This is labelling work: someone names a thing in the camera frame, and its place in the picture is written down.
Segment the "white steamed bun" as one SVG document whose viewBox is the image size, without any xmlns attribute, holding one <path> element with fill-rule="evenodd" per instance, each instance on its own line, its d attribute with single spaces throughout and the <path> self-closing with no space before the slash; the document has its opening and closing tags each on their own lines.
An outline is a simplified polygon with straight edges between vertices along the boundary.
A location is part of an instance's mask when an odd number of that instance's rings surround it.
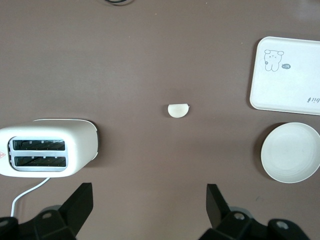
<svg viewBox="0 0 320 240">
<path fill-rule="evenodd" d="M 190 105 L 187 103 L 169 104 L 167 112 L 172 118 L 183 118 L 189 112 Z"/>
</svg>

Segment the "cream tray with rabbit print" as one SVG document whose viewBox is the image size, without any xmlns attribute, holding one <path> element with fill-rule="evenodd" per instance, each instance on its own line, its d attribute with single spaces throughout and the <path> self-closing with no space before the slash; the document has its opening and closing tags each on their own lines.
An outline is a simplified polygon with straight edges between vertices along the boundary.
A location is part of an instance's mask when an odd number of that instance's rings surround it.
<svg viewBox="0 0 320 240">
<path fill-rule="evenodd" d="M 257 110 L 320 116 L 320 41 L 261 39 L 249 101 Z"/>
</svg>

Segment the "brown table mat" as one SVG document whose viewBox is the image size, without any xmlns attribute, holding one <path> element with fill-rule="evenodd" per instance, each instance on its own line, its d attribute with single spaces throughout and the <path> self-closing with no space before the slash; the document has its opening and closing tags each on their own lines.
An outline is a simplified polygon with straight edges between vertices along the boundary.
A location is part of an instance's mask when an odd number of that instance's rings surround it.
<svg viewBox="0 0 320 240">
<path fill-rule="evenodd" d="M 217 184 L 260 223 L 287 219 L 320 240 L 320 170 L 284 184 L 260 161 L 282 123 L 320 132 L 320 116 L 250 105 L 266 36 L 320 41 L 320 0 L 0 0 L 0 129 L 81 118 L 100 137 L 95 160 L 22 197 L 16 217 L 91 182 L 78 240 L 198 240 Z M 189 112 L 173 118 L 170 104 Z"/>
</svg>

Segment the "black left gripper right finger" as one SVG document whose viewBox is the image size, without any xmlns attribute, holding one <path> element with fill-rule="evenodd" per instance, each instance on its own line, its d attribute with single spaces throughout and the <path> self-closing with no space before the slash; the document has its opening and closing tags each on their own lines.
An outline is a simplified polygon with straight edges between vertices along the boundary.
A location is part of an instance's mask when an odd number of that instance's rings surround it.
<svg viewBox="0 0 320 240">
<path fill-rule="evenodd" d="M 206 186 L 206 212 L 211 228 L 199 240 L 268 240 L 268 228 L 242 210 L 231 210 L 216 184 Z"/>
</svg>

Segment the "beige round bowl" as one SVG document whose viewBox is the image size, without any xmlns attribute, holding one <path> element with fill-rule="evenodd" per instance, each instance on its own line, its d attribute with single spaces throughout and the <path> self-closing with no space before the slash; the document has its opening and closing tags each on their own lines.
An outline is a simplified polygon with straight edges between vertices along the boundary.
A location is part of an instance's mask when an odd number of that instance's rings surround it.
<svg viewBox="0 0 320 240">
<path fill-rule="evenodd" d="M 260 158 L 272 179 L 286 184 L 302 182 L 320 168 L 320 134 L 304 123 L 282 124 L 265 138 Z"/>
</svg>

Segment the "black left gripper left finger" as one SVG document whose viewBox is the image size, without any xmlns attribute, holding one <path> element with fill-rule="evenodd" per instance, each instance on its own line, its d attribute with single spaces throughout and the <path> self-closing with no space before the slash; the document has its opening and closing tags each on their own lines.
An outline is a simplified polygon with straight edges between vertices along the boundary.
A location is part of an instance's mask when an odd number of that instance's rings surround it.
<svg viewBox="0 0 320 240">
<path fill-rule="evenodd" d="M 82 183 L 58 209 L 47 209 L 20 224 L 18 240 L 77 240 L 92 210 L 93 186 Z"/>
</svg>

